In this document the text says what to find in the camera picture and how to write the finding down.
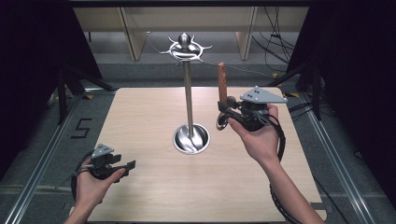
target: metal rail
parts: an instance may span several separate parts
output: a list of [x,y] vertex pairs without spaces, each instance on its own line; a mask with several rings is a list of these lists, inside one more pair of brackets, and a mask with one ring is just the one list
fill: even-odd
[[[303,103],[309,103],[308,96],[306,93],[300,94],[303,100]],[[315,131],[320,138],[321,143],[326,150],[327,156],[329,157],[332,166],[335,172],[340,179],[341,184],[346,191],[346,195],[349,198],[355,212],[361,221],[361,223],[375,223],[374,217],[371,214],[366,201],[361,197],[361,193],[359,192],[358,188],[356,187],[355,183],[353,182],[352,178],[347,171],[344,163],[342,162],[340,156],[338,155],[337,150],[335,149],[334,145],[332,144],[332,140],[330,136],[327,134],[326,129],[324,128],[322,122],[317,120],[314,113],[312,111],[308,112],[308,116],[314,125]]]
[[37,166],[35,167],[32,175],[30,176],[27,184],[24,186],[21,195],[18,200],[14,203],[11,210],[9,211],[6,219],[6,224],[16,224],[20,223],[27,206],[30,201],[32,201],[33,196],[35,195],[35,190],[40,182],[43,174],[46,172],[48,165],[52,159],[52,156],[61,142],[62,136],[64,134],[64,130],[66,129],[71,115],[73,114],[75,108],[77,107],[78,102],[80,101],[81,96],[73,98],[72,102],[69,106],[69,113],[64,118],[64,121],[58,125],[53,136],[49,140],[49,144],[43,152],[43,155],[40,158]]

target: wooden table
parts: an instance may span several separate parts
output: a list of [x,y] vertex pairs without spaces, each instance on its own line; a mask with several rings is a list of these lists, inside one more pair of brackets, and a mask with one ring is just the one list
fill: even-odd
[[[251,88],[229,88],[238,96]],[[266,90],[281,94],[277,88]],[[192,88],[194,123],[206,127],[209,147],[198,155],[177,151],[172,136],[187,123],[184,88],[117,91],[98,139],[136,167],[107,192],[89,221],[277,222],[269,182],[239,136],[217,131],[218,88]],[[286,105],[278,105],[287,138],[282,164],[305,198],[321,203]],[[326,218],[325,210],[318,210]]]

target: right hand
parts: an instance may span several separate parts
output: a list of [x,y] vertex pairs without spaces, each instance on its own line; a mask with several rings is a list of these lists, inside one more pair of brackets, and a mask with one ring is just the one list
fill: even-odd
[[[277,107],[267,105],[270,115],[277,118]],[[277,145],[279,136],[273,126],[264,126],[256,132],[249,132],[235,119],[228,119],[233,130],[241,137],[248,155],[258,163],[278,161]]]

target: wooden handle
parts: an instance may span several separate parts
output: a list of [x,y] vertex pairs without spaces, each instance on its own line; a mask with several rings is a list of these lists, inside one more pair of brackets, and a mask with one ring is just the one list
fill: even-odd
[[218,83],[219,101],[227,104],[227,80],[225,76],[224,63],[219,63]]

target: finger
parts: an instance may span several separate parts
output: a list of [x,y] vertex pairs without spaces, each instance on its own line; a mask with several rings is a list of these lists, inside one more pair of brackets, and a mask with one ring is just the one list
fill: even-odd
[[244,128],[244,126],[242,126],[242,124],[240,124],[238,121],[236,121],[235,119],[228,119],[228,123],[231,125],[231,127],[233,128],[233,130],[240,136],[244,136],[248,133],[248,130],[246,130]]
[[125,173],[125,168],[121,168],[114,172],[111,176],[109,176],[106,179],[106,182],[108,185],[111,185],[112,183],[116,182],[118,179],[122,177],[122,175]]
[[277,118],[278,109],[276,105],[267,104],[268,113]]

